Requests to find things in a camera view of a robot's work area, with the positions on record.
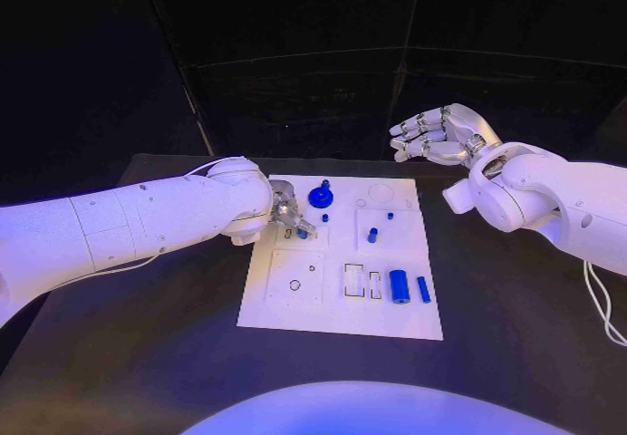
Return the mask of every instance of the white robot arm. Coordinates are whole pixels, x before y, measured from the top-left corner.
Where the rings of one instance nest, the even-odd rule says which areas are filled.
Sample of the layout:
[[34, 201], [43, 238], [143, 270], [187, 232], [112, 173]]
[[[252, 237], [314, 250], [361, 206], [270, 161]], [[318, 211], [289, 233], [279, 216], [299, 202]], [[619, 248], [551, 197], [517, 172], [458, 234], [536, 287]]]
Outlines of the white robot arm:
[[501, 143], [461, 104], [417, 114], [390, 129], [396, 161], [425, 156], [468, 169], [443, 190], [453, 213], [476, 208], [501, 231], [538, 232], [567, 254], [627, 275], [627, 169], [567, 162], [518, 142]]
[[[192, 175], [207, 166], [205, 177]], [[315, 231], [289, 183], [269, 182], [244, 158], [182, 177], [0, 208], [0, 327], [58, 286], [217, 234], [233, 245], [254, 242], [269, 221]]]

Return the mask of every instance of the cable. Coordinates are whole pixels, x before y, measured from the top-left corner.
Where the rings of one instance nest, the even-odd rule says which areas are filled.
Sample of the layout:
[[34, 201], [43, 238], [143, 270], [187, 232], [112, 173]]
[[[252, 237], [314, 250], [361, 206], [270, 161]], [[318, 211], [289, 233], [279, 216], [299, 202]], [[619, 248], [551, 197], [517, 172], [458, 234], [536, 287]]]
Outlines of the cable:
[[120, 269], [115, 269], [115, 270], [105, 270], [103, 272], [96, 272], [94, 274], [87, 274], [87, 275], [79, 276], [77, 278], [70, 279], [69, 281], [64, 281], [58, 285], [53, 286], [48, 290], [54, 290], [54, 288], [63, 287], [64, 285], [71, 284], [76, 281], [80, 281], [80, 279], [92, 278], [93, 276], [99, 276], [99, 275], [115, 274], [116, 272], [125, 272], [126, 270], [130, 270], [130, 269], [135, 269], [136, 267], [145, 266], [158, 256], [159, 256], [159, 254], [155, 254], [143, 263], [141, 263], [135, 266], [122, 267]]
[[204, 163], [203, 165], [200, 165], [195, 169], [192, 169], [182, 177], [185, 177], [187, 175], [191, 175], [194, 172], [197, 172], [200, 169], [208, 168], [210, 166], [213, 166], [216, 163], [218, 163], [220, 161], [227, 161], [227, 160], [239, 160], [239, 159], [244, 159], [244, 156], [239, 156], [239, 157], [224, 157], [223, 159], [217, 159], [217, 160], [211, 160], [208, 163]]
[[[600, 288], [600, 291], [603, 292], [603, 296], [605, 296], [605, 313], [603, 313], [603, 310], [600, 308], [600, 304], [597, 303], [596, 295], [593, 294], [593, 291], [592, 291], [590, 278], [587, 277], [587, 273], [592, 275], [593, 281], [596, 282], [596, 284], [597, 284], [597, 286]], [[619, 346], [627, 347], [627, 339], [622, 337], [622, 334], [618, 332], [616, 328], [613, 327], [613, 325], [609, 322], [609, 317], [610, 317], [610, 299], [609, 299], [609, 293], [606, 292], [606, 289], [605, 289], [603, 283], [600, 282], [600, 279], [597, 279], [597, 276], [593, 273], [592, 264], [587, 261], [585, 261], [585, 260], [583, 260], [583, 279], [585, 279], [585, 286], [587, 287], [587, 291], [590, 292], [590, 297], [592, 297], [593, 305], [596, 306], [597, 315], [600, 315], [600, 318], [603, 319], [603, 327], [605, 327], [606, 337], [609, 338], [609, 340], [615, 344], [618, 344]]]

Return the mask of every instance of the white board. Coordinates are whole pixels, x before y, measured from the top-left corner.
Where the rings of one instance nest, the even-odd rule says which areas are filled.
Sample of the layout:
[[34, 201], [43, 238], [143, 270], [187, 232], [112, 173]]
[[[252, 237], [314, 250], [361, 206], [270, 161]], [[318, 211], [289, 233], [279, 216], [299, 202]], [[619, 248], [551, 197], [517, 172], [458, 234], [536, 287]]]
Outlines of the white board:
[[[315, 225], [316, 235], [302, 240], [286, 227], [263, 229], [252, 251], [237, 326], [442, 340], [413, 180], [269, 178], [293, 185], [299, 212]], [[329, 182], [332, 203], [319, 209], [309, 205], [306, 195], [322, 179]], [[373, 244], [367, 241], [371, 227], [378, 231]], [[407, 275], [406, 304], [391, 301], [388, 272], [394, 269]], [[427, 304], [417, 276], [425, 277]]]

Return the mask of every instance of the dark table surface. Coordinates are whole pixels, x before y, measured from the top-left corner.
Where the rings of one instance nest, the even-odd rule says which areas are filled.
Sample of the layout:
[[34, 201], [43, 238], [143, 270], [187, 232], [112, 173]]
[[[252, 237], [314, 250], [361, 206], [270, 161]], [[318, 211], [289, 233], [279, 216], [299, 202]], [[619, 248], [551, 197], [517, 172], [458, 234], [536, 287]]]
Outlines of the dark table surface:
[[[622, 433], [627, 350], [605, 338], [580, 261], [531, 231], [449, 211], [440, 190], [463, 171], [253, 161], [266, 174], [414, 178], [443, 341], [236, 327], [252, 246], [218, 236], [51, 292], [0, 379], [1, 432], [171, 434], [263, 392], [360, 380], [463, 394], [574, 433]], [[119, 184], [204, 162], [136, 155]], [[627, 280], [597, 273], [623, 330]]]

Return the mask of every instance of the dark background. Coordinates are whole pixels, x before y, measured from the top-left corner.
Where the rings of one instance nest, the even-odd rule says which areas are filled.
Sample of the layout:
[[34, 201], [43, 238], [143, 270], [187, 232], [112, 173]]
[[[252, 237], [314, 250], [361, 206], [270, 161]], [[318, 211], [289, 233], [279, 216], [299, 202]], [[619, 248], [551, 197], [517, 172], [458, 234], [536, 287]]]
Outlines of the dark background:
[[[139, 152], [388, 160], [388, 126], [450, 102], [501, 140], [627, 164], [623, 2], [34, 1], [2, 16], [0, 205], [109, 188]], [[0, 330], [4, 362], [35, 308]]]

